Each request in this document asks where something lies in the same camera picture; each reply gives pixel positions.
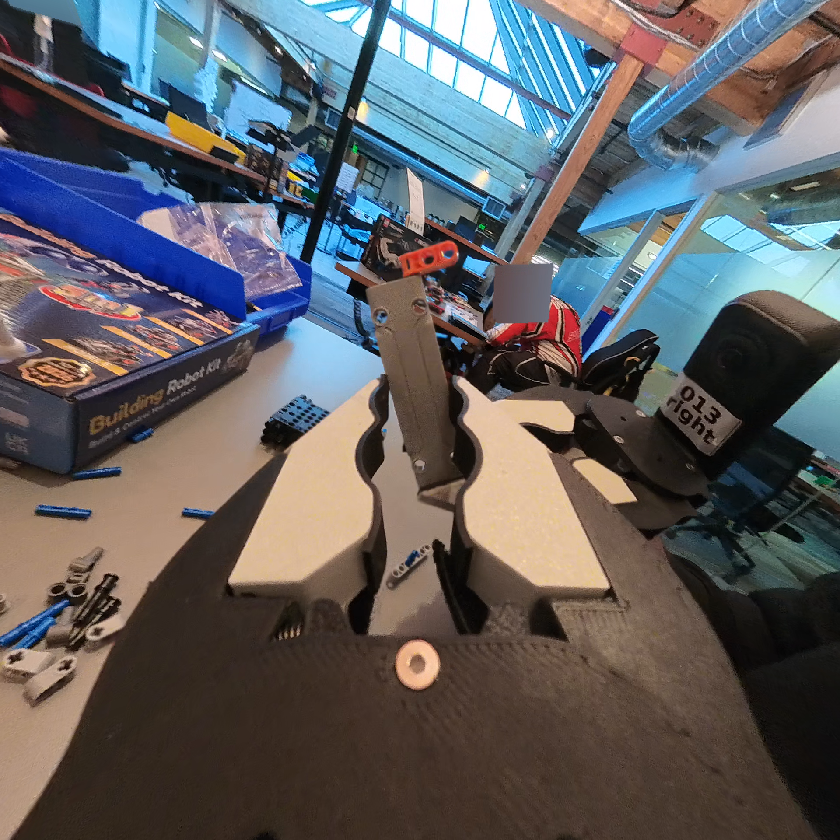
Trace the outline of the blue plastic bin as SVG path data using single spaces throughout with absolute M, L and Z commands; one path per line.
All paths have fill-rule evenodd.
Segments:
M 120 264 L 131 277 L 252 322 L 262 334 L 283 330 L 309 310 L 312 268 L 290 258 L 300 286 L 255 298 L 257 311 L 247 313 L 240 273 L 140 224 L 147 213 L 184 204 L 153 194 L 137 178 L 2 148 L 1 205 L 36 228 Z

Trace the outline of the light grey beam frame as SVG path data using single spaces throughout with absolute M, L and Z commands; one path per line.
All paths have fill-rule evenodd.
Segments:
M 453 460 L 448 381 L 424 283 L 419 276 L 377 283 L 366 300 L 418 499 L 453 511 L 465 480 Z

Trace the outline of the clear plastic bag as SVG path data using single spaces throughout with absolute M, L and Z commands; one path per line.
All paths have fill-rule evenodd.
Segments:
M 245 298 L 302 289 L 281 240 L 277 211 L 266 204 L 178 204 L 147 211 L 138 223 L 219 265 L 237 271 Z

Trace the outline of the black office chair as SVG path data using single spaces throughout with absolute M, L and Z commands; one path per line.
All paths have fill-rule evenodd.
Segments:
M 656 333 L 646 329 L 632 331 L 589 353 L 581 367 L 579 389 L 635 403 L 659 351 Z

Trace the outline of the black perforated block assembly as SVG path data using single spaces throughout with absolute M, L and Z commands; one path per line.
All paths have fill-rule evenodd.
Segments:
M 287 449 L 329 414 L 328 410 L 314 403 L 307 395 L 298 395 L 271 414 L 263 426 L 259 441 L 266 446 Z

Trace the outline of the silver ventilation duct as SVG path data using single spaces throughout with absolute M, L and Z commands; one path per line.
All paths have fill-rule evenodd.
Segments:
M 702 138 L 678 139 L 665 126 L 749 60 L 813 15 L 823 1 L 761 1 L 752 5 L 692 63 L 672 77 L 631 118 L 627 137 L 638 157 L 662 171 L 698 172 L 718 153 Z

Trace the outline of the black car set box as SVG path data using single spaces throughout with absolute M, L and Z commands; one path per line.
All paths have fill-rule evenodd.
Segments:
M 382 279 L 399 278 L 400 257 L 430 245 L 430 240 L 382 213 L 374 222 L 361 263 Z

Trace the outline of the light grey slim holed beam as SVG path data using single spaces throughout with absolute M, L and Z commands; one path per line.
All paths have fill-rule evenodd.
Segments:
M 422 564 L 424 564 L 427 560 L 432 558 L 433 555 L 434 555 L 433 546 L 432 546 L 431 543 L 426 543 L 424 545 L 421 545 L 419 548 L 417 548 L 413 551 L 421 552 L 423 554 L 422 559 L 418 560 L 414 564 L 414 566 L 412 568 L 408 569 L 408 570 L 406 570 L 403 567 L 403 563 L 406 559 L 404 559 L 403 562 L 399 563 L 394 568 L 394 570 L 389 574 L 389 576 L 387 577 L 387 579 L 385 581 L 385 586 L 388 590 L 392 591 L 396 587 L 398 587 L 406 578 L 408 578 L 411 574 L 413 574 Z

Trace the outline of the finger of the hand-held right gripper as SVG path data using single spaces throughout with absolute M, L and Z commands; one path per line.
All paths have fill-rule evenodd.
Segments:
M 497 401 L 496 408 L 522 426 L 559 435 L 571 435 L 574 431 L 575 415 L 562 401 L 507 399 Z
M 635 503 L 637 497 L 624 478 L 604 467 L 593 458 L 577 458 L 573 468 L 584 477 L 609 503 L 626 505 Z

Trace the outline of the wooden support post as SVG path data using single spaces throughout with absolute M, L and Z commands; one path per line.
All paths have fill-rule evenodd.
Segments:
M 644 63 L 639 58 L 627 53 L 621 55 L 621 60 L 605 84 L 591 116 L 571 147 L 538 212 L 535 213 L 528 230 L 522 237 L 511 261 L 512 265 L 531 263 L 643 68 Z

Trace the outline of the black steel column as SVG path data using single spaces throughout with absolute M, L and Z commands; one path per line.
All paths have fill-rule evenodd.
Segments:
M 329 206 L 338 183 L 343 157 L 348 149 L 361 98 L 371 73 L 390 8 L 390 1 L 375 1 L 373 4 L 371 21 L 364 35 L 360 54 L 353 70 L 339 127 L 333 139 L 332 150 L 318 192 L 318 199 L 314 205 L 307 235 L 301 249 L 300 259 L 308 264 L 311 263 L 317 249 L 322 226 L 328 215 Z

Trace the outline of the yellow bin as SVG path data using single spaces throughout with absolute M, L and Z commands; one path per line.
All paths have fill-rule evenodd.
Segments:
M 166 113 L 164 124 L 173 138 L 195 150 L 231 164 L 241 165 L 245 162 L 246 153 L 235 144 L 173 111 Z

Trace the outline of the blue robot kit box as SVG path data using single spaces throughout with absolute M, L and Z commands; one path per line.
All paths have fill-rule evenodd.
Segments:
M 65 475 L 245 373 L 259 329 L 2 210 L 2 456 Z

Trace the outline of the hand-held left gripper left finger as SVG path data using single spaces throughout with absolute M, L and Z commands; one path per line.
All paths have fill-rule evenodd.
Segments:
M 380 491 L 387 380 L 373 379 L 289 447 L 227 585 L 308 609 L 330 601 L 369 631 L 385 572 Z

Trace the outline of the wooden edged desk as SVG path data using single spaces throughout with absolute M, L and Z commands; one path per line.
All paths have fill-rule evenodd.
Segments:
M 425 222 L 425 229 L 424 235 L 427 238 L 432 237 L 433 235 L 439 235 L 444 240 L 451 240 L 458 245 L 458 252 L 462 256 L 463 254 L 467 254 L 474 259 L 480 259 L 483 261 L 491 262 L 496 265 L 506 265 L 508 262 L 496 255 L 493 251 L 487 250 L 486 248 L 482 248 L 471 241 L 467 240 L 465 237 L 456 234 L 455 231 L 450 230 L 444 225 L 441 225 L 435 222 L 431 217 L 426 217 L 424 219 Z
M 125 143 L 125 138 L 131 138 L 133 143 L 142 143 L 159 151 L 167 151 L 170 158 L 164 164 L 172 169 L 180 163 L 190 161 L 198 169 L 197 174 L 206 178 L 211 173 L 225 173 L 230 179 L 253 183 L 258 189 L 264 187 L 266 181 L 259 174 L 226 157 L 219 158 L 184 143 L 175 137 L 163 122 L 147 118 L 142 113 L 37 70 L 16 58 L 2 55 L 1 67 L 3 84 L 8 85 L 11 80 L 15 80 L 29 95 L 60 103 L 61 107 L 106 127 L 120 137 L 121 143 Z
M 348 280 L 346 291 L 353 300 L 353 317 L 356 326 L 361 330 L 361 334 L 369 339 L 370 332 L 364 328 L 362 321 L 362 304 L 367 303 L 367 289 L 384 284 L 386 280 L 364 267 L 360 261 L 337 259 L 334 268 Z M 435 310 L 432 310 L 432 319 L 437 331 L 479 346 L 486 340 L 486 335 L 480 330 L 478 324 L 480 314 L 480 311 L 469 307 L 466 309 L 453 308 L 449 302 L 445 301 L 443 314 L 438 314 Z

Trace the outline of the orange thin holed piece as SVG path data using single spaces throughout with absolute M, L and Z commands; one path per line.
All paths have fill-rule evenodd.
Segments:
M 398 259 L 401 277 L 427 276 L 456 266 L 459 251 L 453 241 L 445 240 L 409 251 Z

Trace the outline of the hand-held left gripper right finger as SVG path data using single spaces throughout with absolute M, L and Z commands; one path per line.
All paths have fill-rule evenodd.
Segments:
M 603 602 L 611 584 L 551 448 L 466 378 L 455 377 L 452 386 L 454 457 L 465 478 L 451 539 L 451 613 L 458 631 L 478 634 L 493 607 L 513 605 L 529 620 L 543 603 Z M 552 401 L 560 389 L 533 393 L 542 399 L 520 393 L 513 400 Z

